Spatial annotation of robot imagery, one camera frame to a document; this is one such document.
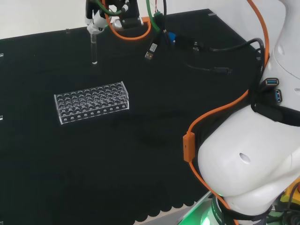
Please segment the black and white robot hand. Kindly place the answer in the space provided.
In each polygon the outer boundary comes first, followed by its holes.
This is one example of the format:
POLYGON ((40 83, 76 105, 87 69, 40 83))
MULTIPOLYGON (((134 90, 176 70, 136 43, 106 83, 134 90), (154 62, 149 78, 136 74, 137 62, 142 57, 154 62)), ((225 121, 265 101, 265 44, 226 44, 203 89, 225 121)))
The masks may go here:
POLYGON ((119 30, 140 27, 136 0, 86 0, 85 22, 91 35, 98 35, 107 25, 119 30))

